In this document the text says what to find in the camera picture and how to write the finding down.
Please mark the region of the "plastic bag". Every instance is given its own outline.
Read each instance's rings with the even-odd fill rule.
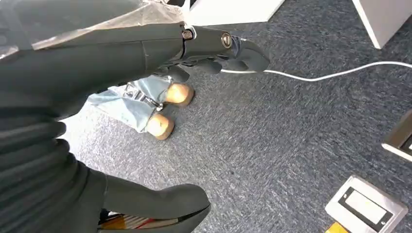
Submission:
[[[161,0],[0,0],[0,59],[95,30],[177,23],[180,7]]]

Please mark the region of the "white cable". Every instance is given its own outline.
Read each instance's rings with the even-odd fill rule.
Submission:
[[[355,68],[355,69],[339,72],[339,73],[336,73],[336,74],[329,74],[329,75],[322,76],[322,77],[319,77],[319,78],[316,78],[316,79],[301,78],[301,77],[298,77],[298,76],[294,76],[294,75],[291,75],[291,74],[287,74],[287,73],[283,73],[283,72],[275,71],[275,70],[265,70],[264,72],[273,73],[273,74],[280,74],[280,75],[283,75],[283,76],[286,76],[286,77],[289,77],[289,78],[298,79],[298,80],[306,81],[306,82],[317,82],[317,81],[320,81],[320,80],[325,80],[325,79],[329,79],[329,78],[349,74],[349,73],[352,73],[352,72],[359,71],[361,69],[365,69],[365,68],[373,67],[373,66],[379,66],[379,65],[397,65],[397,66],[409,67],[409,68],[412,69],[411,64],[407,64],[407,63],[403,63],[403,62],[373,62],[373,63],[367,64],[367,65],[364,65],[364,66],[361,66],[361,67],[358,67],[358,68]],[[256,71],[235,71],[235,70],[226,70],[226,69],[222,69],[222,72],[233,73],[233,74],[254,74],[254,73],[257,73]]]

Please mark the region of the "screw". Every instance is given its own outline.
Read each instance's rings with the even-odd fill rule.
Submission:
[[[158,107],[156,107],[156,111],[158,111],[158,112],[162,111],[162,109],[163,109],[163,104],[162,103],[159,104]]]
[[[192,33],[191,31],[189,31],[189,30],[183,31],[183,32],[182,32],[182,36],[183,36],[183,39],[185,39],[185,40],[191,40],[191,39],[193,39],[193,33]]]
[[[230,36],[229,33],[223,33],[222,34],[222,44],[227,49],[232,47],[232,37]]]

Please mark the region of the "gray carpet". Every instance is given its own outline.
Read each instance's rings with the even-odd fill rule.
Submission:
[[[412,19],[379,51],[350,0],[286,0],[268,23],[218,28],[255,41],[270,69],[295,75],[412,63]],[[380,66],[317,83],[190,72],[196,97],[166,109],[176,120],[167,141],[86,106],[68,120],[71,151],[150,188],[200,185],[213,210],[197,233],[324,232],[333,223],[324,207],[352,174],[412,209],[412,163],[380,146],[412,108],[412,70]],[[411,214],[396,232],[412,232]]]

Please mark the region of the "robotic hand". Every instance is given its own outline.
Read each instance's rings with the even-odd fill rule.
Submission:
[[[168,8],[153,2],[139,9],[156,5]],[[136,6],[133,0],[0,1],[1,232],[124,232],[98,230],[104,208],[177,219],[127,232],[189,233],[208,214],[210,203],[198,186],[150,190],[88,168],[56,139],[65,132],[58,120],[109,86],[150,75],[188,77],[176,65],[213,73],[222,61],[255,71],[269,65],[255,44],[225,31],[181,21],[127,27],[107,21],[130,16]],[[140,15],[139,9],[133,12]]]
[[[184,83],[189,74],[181,66],[197,66],[217,74],[222,69],[221,63],[229,63],[235,69],[252,70],[265,69],[268,64],[268,59],[255,44],[223,31],[185,26],[182,38],[185,52],[179,60],[167,62],[166,67],[160,67],[147,78],[93,94],[87,101],[139,133],[149,132],[163,140],[174,127],[174,121],[160,113],[164,103],[185,107],[194,93],[193,88]],[[206,43],[216,48],[214,53],[199,51]]]

